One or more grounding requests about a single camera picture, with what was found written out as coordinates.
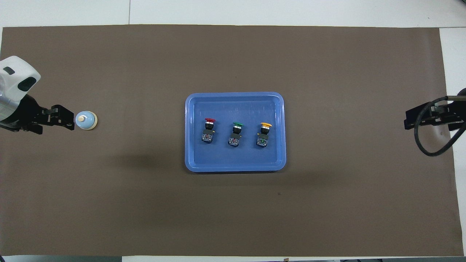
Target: white table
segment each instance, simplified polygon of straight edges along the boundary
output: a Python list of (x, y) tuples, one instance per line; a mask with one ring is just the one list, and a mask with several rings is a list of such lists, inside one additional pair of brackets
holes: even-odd
[[(440, 28), (447, 94), (456, 95), (466, 87), (464, 73), (466, 69), (466, 4), (460, 0), (0, 1), (0, 33), (3, 27), (123, 24)], [(466, 225), (466, 161), (464, 161), (466, 135), (456, 142), (453, 151), (459, 214), (464, 228)], [(463, 249), (465, 247), (466, 230), (463, 230)], [(246, 262), (277, 261), (284, 258), (137, 256), (123, 257), (123, 261)], [(292, 260), (317, 259), (343, 258), (294, 257)]]

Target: brown paper mat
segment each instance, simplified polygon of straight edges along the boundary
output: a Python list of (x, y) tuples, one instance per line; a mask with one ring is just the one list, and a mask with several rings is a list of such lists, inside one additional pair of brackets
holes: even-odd
[[(436, 28), (5, 28), (10, 55), (41, 106), (99, 124), (1, 131), (3, 255), (463, 255), (452, 151), (403, 129), (445, 95)], [(189, 172), (186, 97), (243, 91), (285, 99), (287, 165)]]

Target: blue tray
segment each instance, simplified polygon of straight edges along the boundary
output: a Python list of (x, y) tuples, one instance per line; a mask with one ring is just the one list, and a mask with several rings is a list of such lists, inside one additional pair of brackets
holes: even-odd
[[(204, 118), (216, 120), (212, 143), (202, 141)], [(228, 144), (233, 122), (243, 123), (238, 147)], [(256, 145), (261, 122), (268, 145)], [(198, 93), (185, 104), (185, 164), (193, 172), (277, 171), (287, 161), (285, 110), (276, 92)]]

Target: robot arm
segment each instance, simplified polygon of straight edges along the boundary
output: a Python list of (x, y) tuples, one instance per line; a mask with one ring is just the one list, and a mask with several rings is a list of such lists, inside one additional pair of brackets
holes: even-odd
[(61, 105), (40, 107), (27, 92), (41, 75), (26, 61), (11, 56), (0, 61), (0, 127), (42, 134), (41, 125), (59, 125), (74, 130), (74, 114)]
[[(441, 101), (453, 103), (437, 105)], [(450, 131), (458, 130), (444, 147), (436, 152), (428, 152), (419, 141), (419, 126), (447, 124)], [(457, 96), (445, 96), (406, 111), (404, 128), (414, 128), (414, 140), (422, 153), (435, 157), (447, 151), (453, 143), (466, 131), (466, 88)]]

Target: white robot arm casing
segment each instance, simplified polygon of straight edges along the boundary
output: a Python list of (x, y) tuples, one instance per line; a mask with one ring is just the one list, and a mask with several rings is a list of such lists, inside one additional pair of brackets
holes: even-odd
[(30, 64), (17, 56), (0, 61), (0, 121), (13, 114), (40, 78)]

